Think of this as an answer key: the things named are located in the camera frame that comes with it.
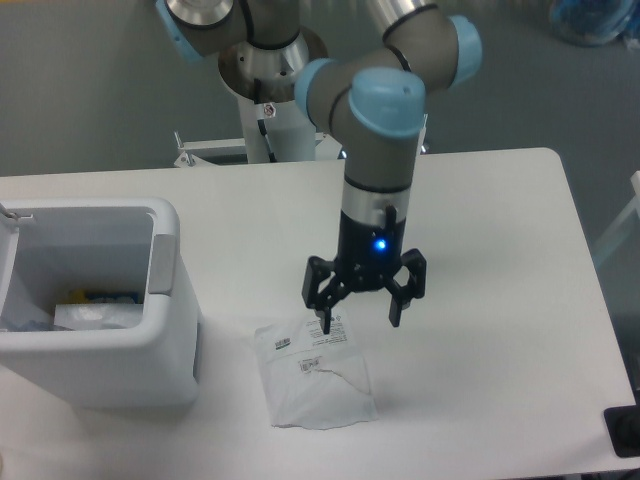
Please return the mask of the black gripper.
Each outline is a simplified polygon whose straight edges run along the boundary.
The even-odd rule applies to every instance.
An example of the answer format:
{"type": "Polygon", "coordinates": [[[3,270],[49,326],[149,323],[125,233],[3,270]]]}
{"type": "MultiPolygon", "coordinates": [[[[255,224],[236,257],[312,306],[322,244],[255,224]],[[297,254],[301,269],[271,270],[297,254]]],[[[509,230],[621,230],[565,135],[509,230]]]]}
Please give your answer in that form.
{"type": "Polygon", "coordinates": [[[418,249],[401,255],[406,221],[396,209],[384,209],[382,225],[369,225],[341,213],[338,249],[334,261],[311,256],[307,260],[302,297],[320,320],[324,334],[331,330],[332,308],[351,292],[391,294],[389,321],[400,325],[402,311],[426,291],[427,260],[418,249]],[[400,285],[395,275],[405,268],[408,279],[400,285]]]}

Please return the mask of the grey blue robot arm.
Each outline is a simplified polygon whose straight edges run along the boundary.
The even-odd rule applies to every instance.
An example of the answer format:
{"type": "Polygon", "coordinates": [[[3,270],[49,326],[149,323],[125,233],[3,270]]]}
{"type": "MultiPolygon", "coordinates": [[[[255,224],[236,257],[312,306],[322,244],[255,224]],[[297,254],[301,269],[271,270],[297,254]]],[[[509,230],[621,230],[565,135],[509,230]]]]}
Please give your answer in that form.
{"type": "Polygon", "coordinates": [[[324,330],[355,292],[386,290],[389,319],[426,289],[427,263],[402,247],[428,94],[472,77],[482,61],[475,26],[433,1],[373,1],[380,49],[330,59],[296,1],[160,1],[157,11],[189,60],[216,56],[241,114],[251,163],[312,160],[324,132],[346,154],[336,257],[311,257],[302,297],[324,330]]]}

